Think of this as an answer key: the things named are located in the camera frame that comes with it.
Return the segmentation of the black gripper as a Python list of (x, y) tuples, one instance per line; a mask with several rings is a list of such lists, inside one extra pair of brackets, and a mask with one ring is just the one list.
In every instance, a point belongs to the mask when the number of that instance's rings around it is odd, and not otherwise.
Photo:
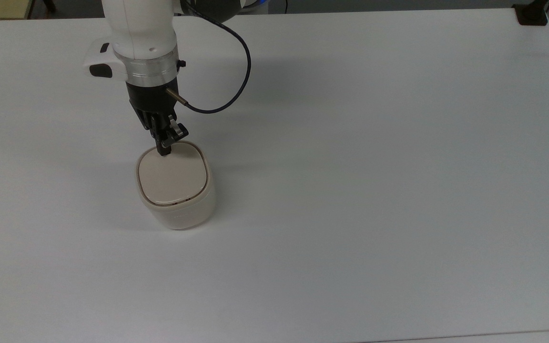
[(178, 91), (177, 79), (155, 87), (140, 87), (126, 83), (129, 102), (139, 117), (140, 123), (150, 130), (155, 147), (161, 156), (170, 154), (170, 145), (189, 135), (183, 124), (177, 123), (174, 107), (177, 101), (166, 93), (167, 89)]

